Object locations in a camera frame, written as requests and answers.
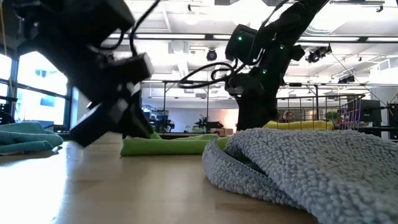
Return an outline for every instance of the ceiling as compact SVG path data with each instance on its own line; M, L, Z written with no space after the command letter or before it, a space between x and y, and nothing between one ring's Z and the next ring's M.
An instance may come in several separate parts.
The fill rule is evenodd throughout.
M126 0L135 18L152 4L146 0ZM282 12L291 4L286 4ZM398 7L395 0L386 0L384 10L376 12L379 6L357 6L327 4L318 13L304 35L349 35L349 36L398 36ZM240 0L229 6L216 6L215 1L162 1L145 20L137 33L172 34L231 34L237 24L246 24L258 29L261 22L274 8L261 0ZM271 20L277 19L277 12ZM115 39L104 45L113 45ZM138 52L147 52L155 68L152 77L156 80L178 80L188 72L208 64L206 53L214 48L217 61L226 61L224 50L227 40L184 40L186 53L175 53L172 40L135 40ZM332 43L333 55L327 55L317 63L301 59L292 62L285 75L286 82L331 82L336 83L345 68L354 72L362 82L369 81L369 71L378 63L398 55L398 44L342 44ZM128 40L124 40L115 52L117 58L130 56ZM209 71L201 72L192 80L207 80Z

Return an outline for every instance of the security camera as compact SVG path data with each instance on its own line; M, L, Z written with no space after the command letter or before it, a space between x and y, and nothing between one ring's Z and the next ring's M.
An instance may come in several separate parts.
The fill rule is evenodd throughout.
M209 51L207 52L207 61L212 62L214 60L217 59L217 53L215 49L209 49Z

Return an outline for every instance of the desk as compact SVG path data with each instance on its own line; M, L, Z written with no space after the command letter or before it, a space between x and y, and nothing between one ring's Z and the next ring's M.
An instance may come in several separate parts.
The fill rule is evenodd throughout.
M200 156L120 158L120 144L0 157L0 223L316 223L307 212L222 191Z

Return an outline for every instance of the green towel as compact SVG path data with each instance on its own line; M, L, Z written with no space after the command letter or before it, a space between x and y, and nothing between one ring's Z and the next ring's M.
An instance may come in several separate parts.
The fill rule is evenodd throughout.
M38 122L0 125L0 154L50 151L63 139Z
M150 156L150 155L198 155L202 154L205 146L215 134L201 134L187 138L164 140L154 133L150 139L125 139L121 156ZM228 137L218 138L217 145L223 149Z

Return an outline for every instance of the terry cloth towel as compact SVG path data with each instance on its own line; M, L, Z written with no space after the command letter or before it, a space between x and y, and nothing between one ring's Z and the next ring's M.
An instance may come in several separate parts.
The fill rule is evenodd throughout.
M37 122L0 125L0 154L50 151L62 142L60 136Z
M212 139L202 161L221 189L304 208L320 223L398 223L398 144L356 131L256 128Z
M120 152L121 156L151 156L151 155L200 155L205 146L215 134L202 134L187 138L164 140L157 133L150 139L125 139ZM224 148L228 139L219 138L217 144Z

